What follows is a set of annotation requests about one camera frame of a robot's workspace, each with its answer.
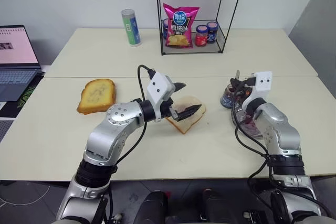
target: bread crust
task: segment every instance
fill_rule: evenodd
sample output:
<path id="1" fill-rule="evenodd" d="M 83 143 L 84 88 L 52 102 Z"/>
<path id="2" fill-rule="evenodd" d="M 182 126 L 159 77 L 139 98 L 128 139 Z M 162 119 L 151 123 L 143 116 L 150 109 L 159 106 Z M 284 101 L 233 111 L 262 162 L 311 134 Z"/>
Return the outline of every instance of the bread crust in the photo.
<path id="1" fill-rule="evenodd" d="M 111 85 L 112 85 L 112 96 L 111 96 L 111 102 L 109 102 L 108 104 L 104 104 L 102 106 L 97 106 L 97 107 L 94 107 L 94 108 L 86 108 L 84 105 L 83 105 L 83 98 L 85 96 L 85 93 L 87 92 L 88 90 L 88 87 L 92 84 L 94 84 L 95 82 L 100 82 L 100 81 L 108 81 Z M 78 107 L 77 107 L 77 111 L 79 113 L 82 113 L 84 115 L 87 115 L 87 114 L 90 114 L 90 113 L 95 113 L 95 112 L 104 112 L 106 111 L 109 107 L 111 107 L 113 104 L 116 103 L 116 85 L 114 84 L 114 82 L 110 79 L 96 79 L 96 80 L 92 80 L 90 82 L 88 82 L 84 89 L 82 90 L 82 93 L 81 93 L 81 97 L 80 97 L 80 102 L 78 104 Z"/>

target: red jam jar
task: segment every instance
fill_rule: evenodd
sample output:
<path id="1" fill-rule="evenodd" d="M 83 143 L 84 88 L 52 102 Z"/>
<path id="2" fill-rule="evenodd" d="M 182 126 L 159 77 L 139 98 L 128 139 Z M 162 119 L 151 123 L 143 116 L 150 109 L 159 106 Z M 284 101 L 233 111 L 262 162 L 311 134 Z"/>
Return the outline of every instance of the red jam jar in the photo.
<path id="1" fill-rule="evenodd" d="M 196 39 L 195 45 L 198 47 L 204 47 L 208 39 L 208 27 L 205 25 L 199 25 L 196 27 Z"/>

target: white table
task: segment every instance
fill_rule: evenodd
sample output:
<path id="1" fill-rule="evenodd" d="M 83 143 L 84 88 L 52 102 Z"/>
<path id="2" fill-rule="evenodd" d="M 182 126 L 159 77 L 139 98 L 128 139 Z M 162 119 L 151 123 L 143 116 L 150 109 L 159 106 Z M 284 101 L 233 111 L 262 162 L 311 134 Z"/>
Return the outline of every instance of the white table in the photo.
<path id="1" fill-rule="evenodd" d="M 274 76 L 317 76 L 280 29 L 232 29 L 223 54 L 161 56 L 159 30 L 141 29 L 142 45 L 130 47 L 124 29 L 79 28 L 47 72 L 59 77 L 136 77 L 137 66 L 170 77 L 232 77 L 256 71 Z"/>
<path id="2" fill-rule="evenodd" d="M 85 84 L 94 78 L 44 78 L 0 143 L 0 179 L 70 180 L 92 129 L 104 114 L 76 111 Z M 112 78 L 117 101 L 140 97 L 136 78 Z M 115 180 L 247 177 L 262 163 L 234 137 L 230 110 L 219 99 L 228 77 L 172 78 L 187 86 L 173 94 L 194 95 L 206 105 L 201 120 L 185 135 L 169 122 L 149 123 L 138 147 L 120 165 Z M 335 174 L 336 101 L 318 77 L 274 77 L 267 99 L 301 135 L 306 173 Z M 138 129 L 123 152 L 134 144 Z M 260 176 L 266 176 L 264 170 Z"/>

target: blue jar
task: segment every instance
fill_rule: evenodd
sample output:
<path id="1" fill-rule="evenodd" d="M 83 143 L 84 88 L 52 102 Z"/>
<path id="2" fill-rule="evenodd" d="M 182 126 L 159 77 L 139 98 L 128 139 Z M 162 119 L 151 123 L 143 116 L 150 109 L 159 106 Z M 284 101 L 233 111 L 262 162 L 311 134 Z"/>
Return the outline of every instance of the blue jar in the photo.
<path id="1" fill-rule="evenodd" d="M 167 32 L 168 32 L 168 19 L 164 19 L 162 21 L 162 32 L 163 32 L 163 38 L 167 39 Z"/>
<path id="2" fill-rule="evenodd" d="M 211 21 L 206 24 L 208 27 L 208 43 L 214 43 L 216 41 L 217 31 L 218 31 L 218 23 Z"/>

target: laptop keyboard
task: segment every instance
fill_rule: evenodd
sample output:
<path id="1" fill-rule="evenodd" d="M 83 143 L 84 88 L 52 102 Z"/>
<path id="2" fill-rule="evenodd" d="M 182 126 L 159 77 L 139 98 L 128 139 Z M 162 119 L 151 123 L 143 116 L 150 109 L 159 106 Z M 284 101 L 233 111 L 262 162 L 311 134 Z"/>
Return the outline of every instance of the laptop keyboard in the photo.
<path id="1" fill-rule="evenodd" d="M 0 84 L 27 84 L 32 76 L 33 71 L 0 71 Z"/>

